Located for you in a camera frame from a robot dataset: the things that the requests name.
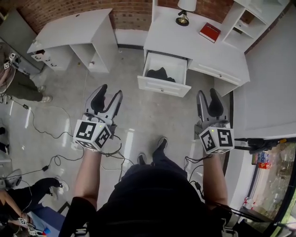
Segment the desk drawer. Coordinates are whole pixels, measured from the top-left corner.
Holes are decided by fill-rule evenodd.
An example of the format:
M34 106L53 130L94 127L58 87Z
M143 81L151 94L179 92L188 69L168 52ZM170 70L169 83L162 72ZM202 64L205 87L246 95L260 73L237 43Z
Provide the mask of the desk drawer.
M48 60L45 60L44 62L51 69L63 70L64 68L64 66L61 63L58 63L55 60L52 60L51 58L49 58Z
M45 61L49 59L49 54L44 50L37 51L34 55L31 55L36 61Z
M167 77L172 77L176 82L147 77L149 70L166 70ZM186 85L187 61L184 59L148 53L142 76L138 76L139 88L174 96L184 97L191 89Z
M240 81L241 81L239 78L237 78L235 76L232 76L230 74L227 74L225 72L222 72L220 70L217 70L217 69L214 69L214 68L211 68L211 67L208 67L208 66L201 65L201 64L196 63L196 62L192 62L189 69L195 70L195 71L198 71L198 72L201 72L201 73L205 73L205 74L217 77L217 78L220 78L222 80L233 83L233 84L235 84L237 86L240 84Z

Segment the desk lamp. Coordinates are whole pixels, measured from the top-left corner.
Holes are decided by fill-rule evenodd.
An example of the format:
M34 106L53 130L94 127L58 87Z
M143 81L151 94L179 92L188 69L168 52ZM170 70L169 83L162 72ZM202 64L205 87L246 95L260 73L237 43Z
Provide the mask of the desk lamp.
M193 12L196 9L196 1L197 0L179 0L178 7L182 9L182 11L178 14L179 16L176 19L176 23L181 26L188 26L189 19L187 17L187 12Z

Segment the shoe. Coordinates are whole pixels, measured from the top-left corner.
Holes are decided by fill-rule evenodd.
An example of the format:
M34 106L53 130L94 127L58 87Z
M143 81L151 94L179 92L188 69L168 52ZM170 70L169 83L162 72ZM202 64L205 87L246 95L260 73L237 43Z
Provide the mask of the shoe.
M42 97L41 103L49 103L52 101L52 96L44 96Z
M62 180L59 176L56 176L55 179L57 179L61 185L57 188L57 191L60 195L63 195L64 191L69 191L69 185L64 180Z
M50 196L52 196L53 197L53 199L54 199L54 201L57 201L57 193L56 193L56 190L55 190L56 188L54 188L54 187L50 187L49 188L49 193L47 193L47 194L49 194Z
M38 92L43 93L46 90L46 86L38 87Z
M157 150L162 150L164 152L166 148L167 148L167 138L162 137L162 138L159 139L156 149Z
M146 163L147 163L147 157L146 157L146 155L141 152L138 155L137 161L138 161L138 164L139 165L146 165Z
M10 146L9 146L9 144L8 144L8 145L5 146L5 153L6 153L7 155L9 155L9 152L10 152Z
M0 128L0 135L2 135L2 134L5 134L5 128L4 127Z

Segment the tiled floor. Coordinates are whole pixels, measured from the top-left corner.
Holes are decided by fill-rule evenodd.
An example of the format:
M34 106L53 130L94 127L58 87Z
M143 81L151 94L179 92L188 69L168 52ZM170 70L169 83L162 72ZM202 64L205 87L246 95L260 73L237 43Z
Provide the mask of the tiled floor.
M179 166L184 166L185 156L201 158L201 143L193 141L194 124L197 121L196 94L198 90L203 90L208 96L209 89L213 87L213 78L188 70L186 84L192 86L192 89L184 98L140 90L137 75L142 74L143 51L121 51L109 74L88 72L84 100L86 68L79 63L78 58L74 58L66 72L55 73L45 68L40 75L33 78L38 86L47 86L46 93L53 96L51 103L17 101L32 108L35 115L34 123L39 130L58 136L63 131L74 131L76 120L81 118L83 105L88 96L100 85L107 84L107 100L119 89L123 92L123 102L115 123L118 125L116 135L121 137L123 143L121 152L126 158L136 161L138 153L145 152L151 159L155 145L162 135L167 136L169 140L167 156ZM0 112L9 130L14 169L21 168L23 173L41 169L57 154L68 159L77 159L81 156L82 151L71 148L70 136L63 135L59 139L53 139L47 134L38 133L32 126L32 114L15 102L1 104ZM119 141L116 138L113 141L108 140L105 152L115 151L118 147ZM24 175L23 179L33 184L43 177L60 175L69 184L70 191L60 197L58 202L49 201L49 205L57 210L64 201L72 199L80 163L81 160L71 162L62 159L61 165L56 166L52 161L48 171ZM119 159L103 157L98 207L108 200L114 185L118 182L120 165ZM124 170L129 165L126 161ZM189 166L188 172L191 173L193 168L194 166ZM193 178L201 181L201 177L196 173Z

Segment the white wall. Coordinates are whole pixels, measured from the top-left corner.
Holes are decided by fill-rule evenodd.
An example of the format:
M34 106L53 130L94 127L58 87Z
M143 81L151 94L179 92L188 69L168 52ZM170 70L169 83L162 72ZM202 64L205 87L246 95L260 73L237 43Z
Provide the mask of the white wall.
M247 55L251 81L234 90L234 137L296 136L296 9L294 6ZM226 172L229 203L242 204L254 166L232 150Z

